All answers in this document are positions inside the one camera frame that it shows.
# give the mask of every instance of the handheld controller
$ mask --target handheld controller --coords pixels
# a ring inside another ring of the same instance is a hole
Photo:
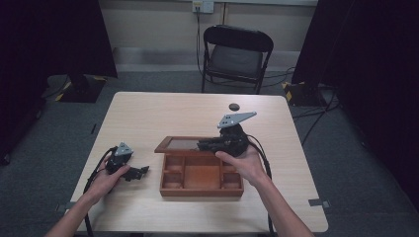
[[[256,112],[225,115],[218,124],[220,137],[199,140],[198,148],[202,151],[224,151],[233,157],[238,157],[246,151],[249,145],[247,134],[240,122],[256,116]]]
[[[129,161],[132,153],[132,149],[121,142],[120,146],[118,146],[117,150],[112,152],[110,159],[106,163],[106,170],[109,174],[114,174],[120,167],[125,165]],[[142,167],[141,169],[131,167],[122,175],[122,177],[125,178],[126,181],[140,180],[142,176],[148,172],[148,168],[148,166]]]

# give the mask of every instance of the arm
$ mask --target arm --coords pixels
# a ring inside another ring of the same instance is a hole
[[[238,158],[222,151],[217,151],[215,156],[233,165],[237,172],[256,188],[279,236],[313,236],[265,173],[259,154],[254,147],[249,145],[247,151]]]
[[[116,173],[109,175],[105,170],[105,163],[106,160],[101,164],[99,168],[101,171],[95,177],[89,190],[46,233],[45,237],[73,236],[89,209],[115,186],[121,175],[129,170],[129,165],[125,165],[119,168]]]

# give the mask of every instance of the gray carpet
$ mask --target gray carpet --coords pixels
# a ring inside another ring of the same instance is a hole
[[[49,78],[50,88],[45,94],[58,89],[64,80],[65,76]],[[268,78],[264,85],[280,80]],[[232,85],[207,83],[207,92],[254,93],[252,88],[242,88],[247,84]],[[11,153],[11,164],[0,167],[0,236],[43,236],[62,216],[55,212],[56,205],[70,200],[118,91],[200,93],[201,75],[124,72],[119,79],[106,83],[96,104],[58,103],[49,97],[41,118]],[[330,91],[324,93],[331,98]],[[277,84],[262,88],[261,94],[284,92]],[[291,107],[294,116],[312,113],[312,109]],[[295,120],[301,140],[316,119]],[[363,146],[358,134],[356,125],[338,107],[320,119],[303,145],[319,195],[331,204],[325,208],[329,230],[316,236],[419,236],[418,213],[385,167]]]

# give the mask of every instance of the electrical outlet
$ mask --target electrical outlet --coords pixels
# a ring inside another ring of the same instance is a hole
[[[200,13],[213,13],[213,1],[193,1],[192,2],[192,12]]]
[[[192,2],[192,12],[203,12],[203,1],[193,1]]]

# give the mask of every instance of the cable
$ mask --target cable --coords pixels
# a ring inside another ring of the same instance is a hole
[[[262,144],[253,135],[247,134],[247,136],[252,137],[259,144],[260,148],[255,143],[249,142],[249,144],[251,146],[253,146],[258,151],[260,156],[262,157],[262,161],[263,161],[264,166],[265,166],[266,174],[272,180],[271,165],[269,164],[268,158],[266,157],[266,154],[265,154],[265,151],[262,147]],[[272,219],[271,219],[271,216],[269,216],[269,214],[268,214],[268,226],[269,226],[269,233],[271,234],[271,236],[276,237],[276,234],[275,234],[275,231],[274,231],[274,226],[272,224]]]
[[[284,82],[285,80],[287,80],[288,75],[293,74],[293,72],[289,72],[291,69],[293,69],[294,67],[290,67],[289,69],[287,69],[286,73],[284,74],[280,74],[280,75],[274,75],[274,76],[268,76],[268,77],[264,77],[264,78],[274,78],[274,77],[280,77],[280,76],[285,76],[282,80],[280,80],[279,82],[273,83],[273,84],[269,84],[269,85],[264,85],[261,87],[272,87],[272,86],[276,86],[282,82]],[[227,86],[227,87],[234,87],[234,88],[254,88],[254,86],[237,86],[237,85],[226,85],[226,83],[234,83],[234,82],[239,82],[239,81],[234,81],[234,80],[224,80],[221,82],[214,82],[211,81],[209,79],[206,78],[207,82],[210,82],[212,84],[215,85],[219,85],[219,86]]]
[[[314,127],[317,125],[317,123],[320,121],[320,119],[329,112],[330,105],[332,105],[333,98],[335,97],[335,95],[336,95],[336,90],[333,91],[332,98],[330,99],[330,102],[327,104],[327,107],[325,109],[323,107],[321,107],[323,109],[323,111],[319,113],[320,116],[315,120],[315,122],[313,123],[313,125],[308,130],[307,134],[305,135],[304,139],[301,142],[301,146],[304,145],[304,143],[307,140],[308,136],[310,135],[310,133],[312,132],[312,130],[314,129]]]
[[[93,170],[92,174],[90,175],[89,179],[87,179],[87,184],[84,187],[83,194],[86,194],[86,192],[89,190],[90,186],[92,185],[92,182],[95,180],[96,175],[103,170],[101,169],[98,171],[99,167],[101,166],[102,162],[105,160],[105,157],[108,155],[108,153],[112,151],[116,151],[117,149],[118,149],[118,146],[115,146],[113,148],[110,148],[107,152],[105,152],[105,154],[102,156],[101,160],[99,161],[98,165],[96,166],[96,168]],[[84,216],[84,222],[86,223],[87,234],[90,237],[93,237],[93,230],[92,230],[92,225],[90,224],[89,213],[86,213],[86,216]]]
[[[200,13],[201,9],[199,7],[195,8],[197,13],[197,24],[198,24],[198,31],[197,31],[197,63],[198,63],[198,70],[200,71],[201,75],[203,75],[203,71],[201,71],[200,66],[200,52],[201,52],[201,20],[200,20]]]

